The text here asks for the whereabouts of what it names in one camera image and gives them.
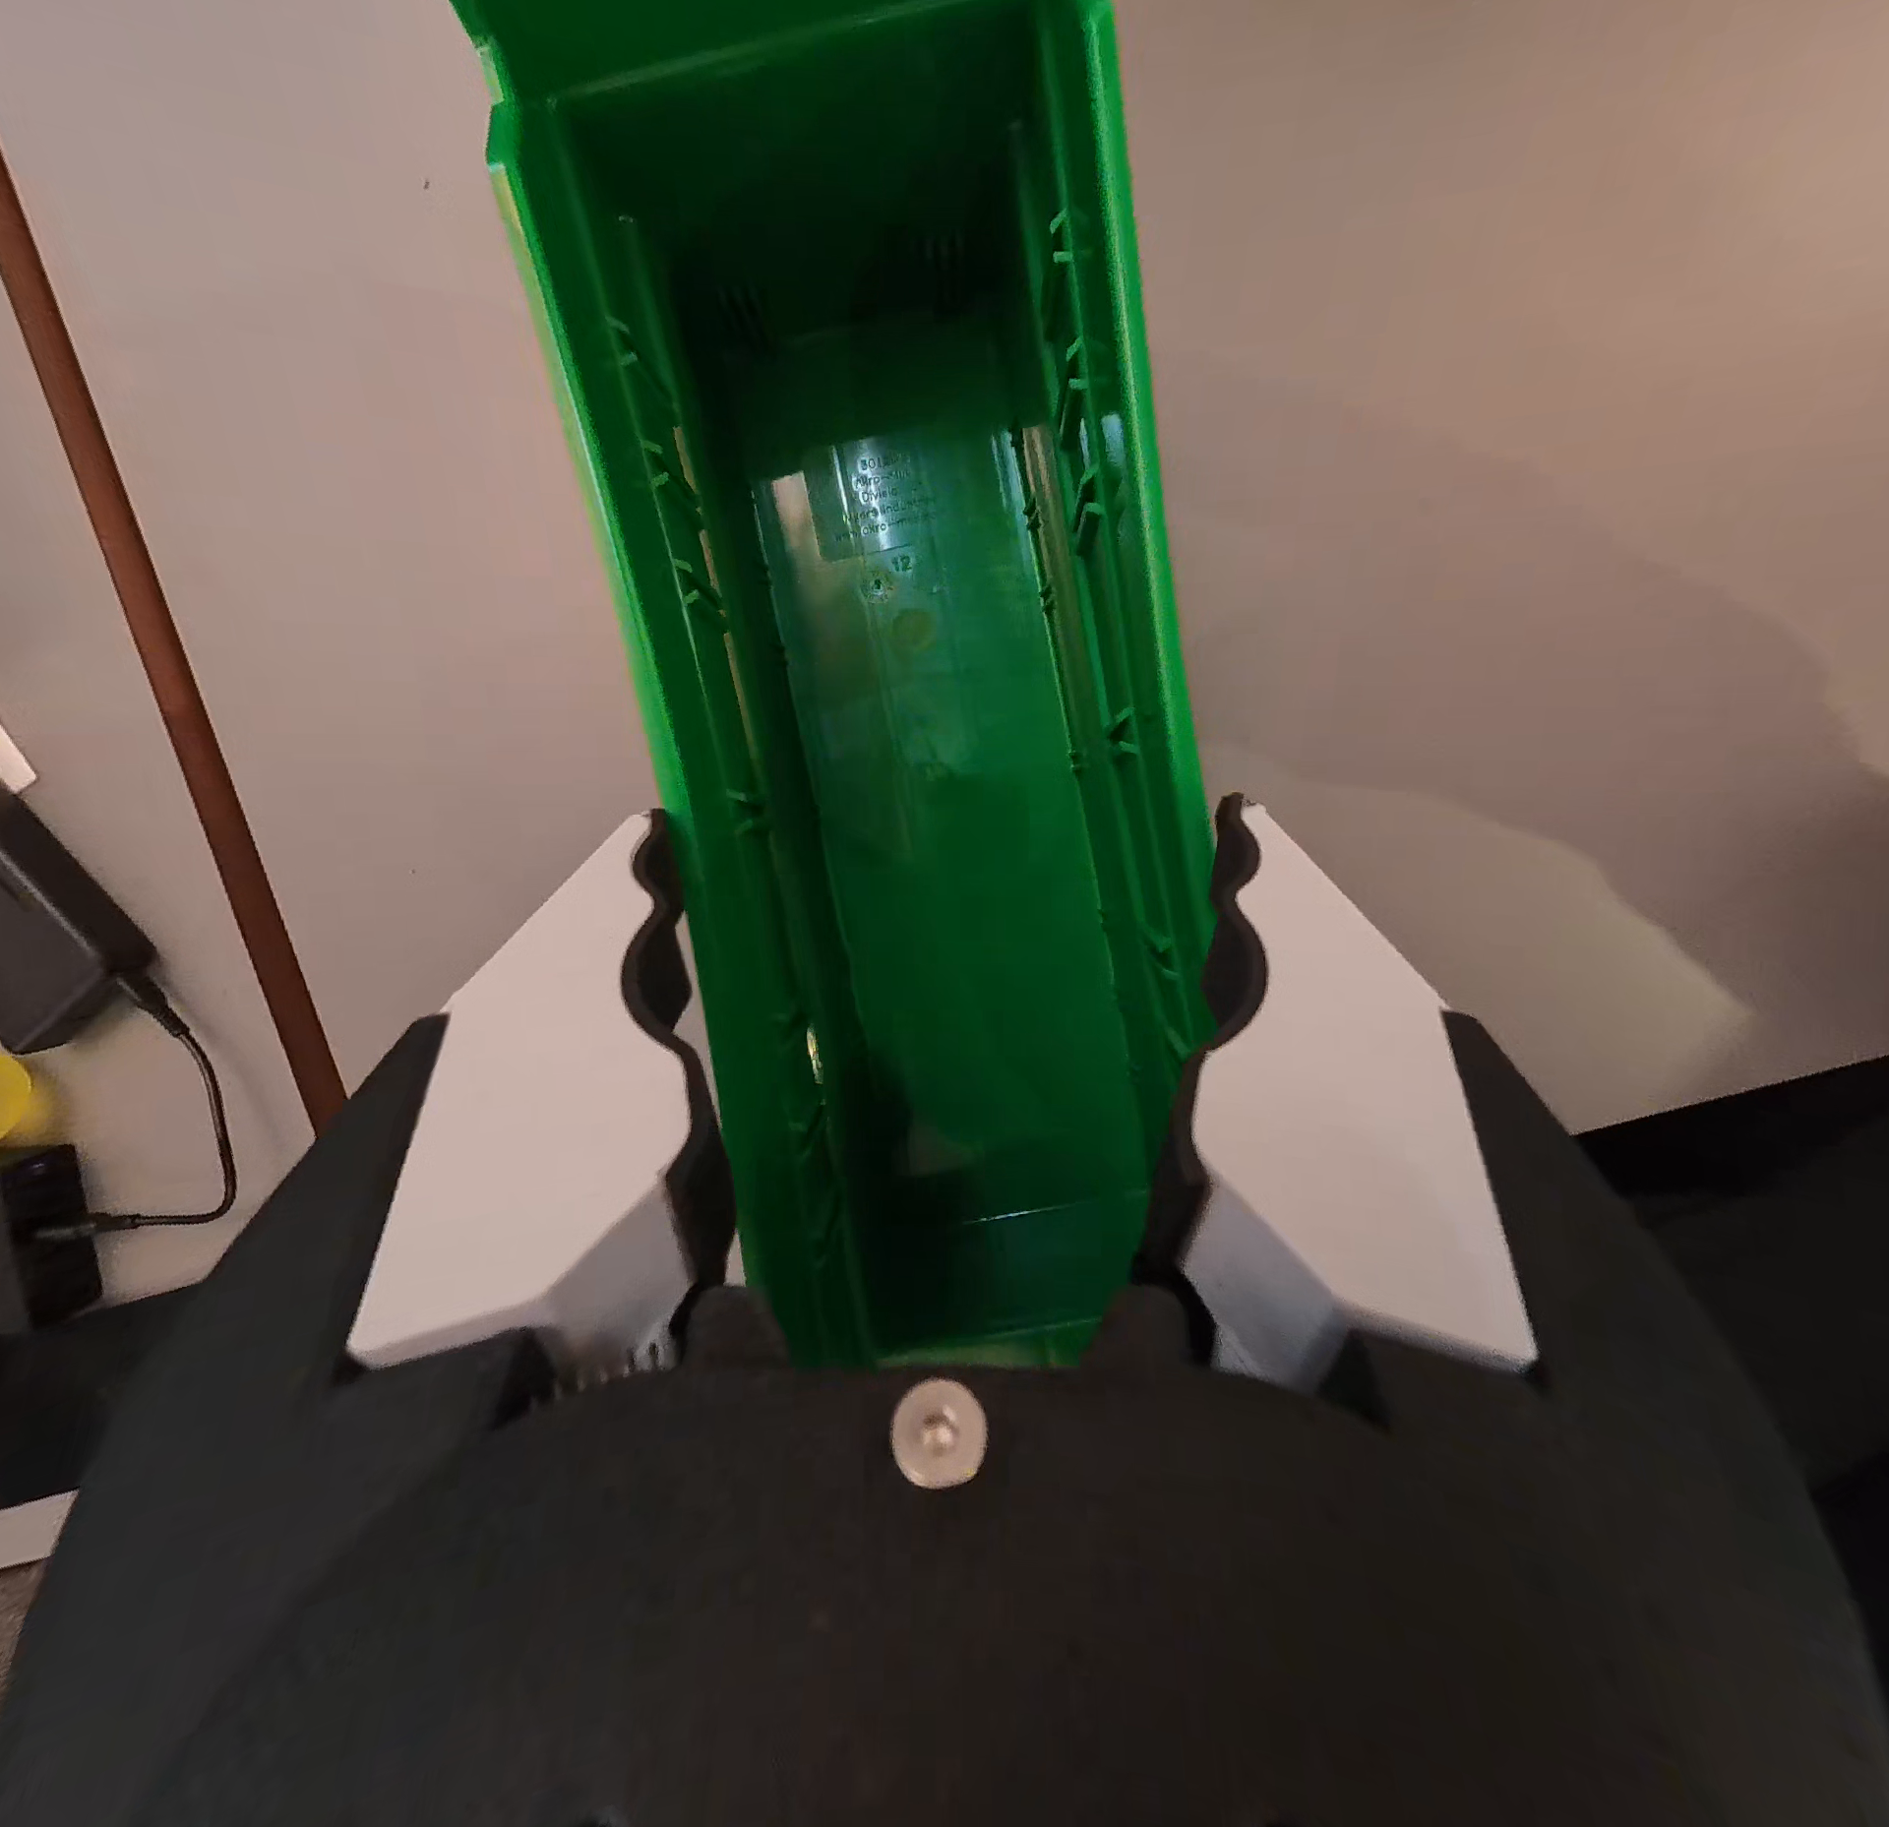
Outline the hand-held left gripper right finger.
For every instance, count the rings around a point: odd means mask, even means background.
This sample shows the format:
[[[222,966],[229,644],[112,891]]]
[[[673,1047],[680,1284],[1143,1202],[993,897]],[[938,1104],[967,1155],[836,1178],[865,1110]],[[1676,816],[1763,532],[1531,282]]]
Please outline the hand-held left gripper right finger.
[[[1216,807],[1202,989],[1134,1252],[1194,1361],[1315,1393],[1357,1333],[1493,1373],[1538,1336],[1451,1006],[1263,804]]]

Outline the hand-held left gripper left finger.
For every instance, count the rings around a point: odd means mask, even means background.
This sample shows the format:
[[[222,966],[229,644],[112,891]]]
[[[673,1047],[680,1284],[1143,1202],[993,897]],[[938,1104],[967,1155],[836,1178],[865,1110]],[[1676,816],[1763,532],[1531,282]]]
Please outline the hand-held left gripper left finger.
[[[562,1381],[659,1373],[731,1226],[685,1234],[715,1140],[668,818],[629,818],[443,1006],[348,1354],[384,1371],[528,1332]]]

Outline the green plastic bin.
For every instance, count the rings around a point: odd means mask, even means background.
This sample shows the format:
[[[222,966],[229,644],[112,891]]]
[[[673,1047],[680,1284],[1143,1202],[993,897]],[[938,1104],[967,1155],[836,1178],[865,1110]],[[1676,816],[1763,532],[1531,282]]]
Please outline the green plastic bin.
[[[1213,812],[1108,0],[448,0],[809,1366],[1072,1361]]]

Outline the black pouch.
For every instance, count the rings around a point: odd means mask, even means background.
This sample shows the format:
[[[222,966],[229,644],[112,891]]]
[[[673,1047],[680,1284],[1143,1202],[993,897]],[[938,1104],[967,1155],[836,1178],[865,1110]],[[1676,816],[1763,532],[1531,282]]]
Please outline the black pouch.
[[[72,1143],[4,1153],[2,1333],[80,1315],[103,1299],[83,1162]]]

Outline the black power adapter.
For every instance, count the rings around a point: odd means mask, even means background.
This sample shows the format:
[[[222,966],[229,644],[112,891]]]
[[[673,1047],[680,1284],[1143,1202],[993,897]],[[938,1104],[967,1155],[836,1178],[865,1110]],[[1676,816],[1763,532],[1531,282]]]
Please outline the black power adapter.
[[[14,1058],[79,1037],[146,974],[146,930],[72,857],[32,807],[2,794],[2,1048]]]

